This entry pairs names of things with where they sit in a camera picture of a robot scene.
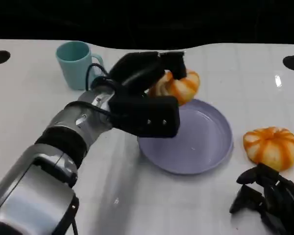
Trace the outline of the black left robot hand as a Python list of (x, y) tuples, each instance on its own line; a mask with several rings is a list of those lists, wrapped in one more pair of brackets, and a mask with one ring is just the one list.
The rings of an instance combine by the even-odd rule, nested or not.
[(108, 78), (122, 85), (128, 94), (137, 95), (155, 85), (166, 71), (170, 71), (178, 80), (186, 76), (184, 52), (128, 53), (112, 67)]

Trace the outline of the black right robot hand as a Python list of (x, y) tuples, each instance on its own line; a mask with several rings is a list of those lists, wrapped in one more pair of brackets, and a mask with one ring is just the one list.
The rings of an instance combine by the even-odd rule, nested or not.
[(229, 212), (257, 211), (276, 235), (294, 235), (294, 183), (265, 164), (243, 172), (236, 181), (242, 187)]

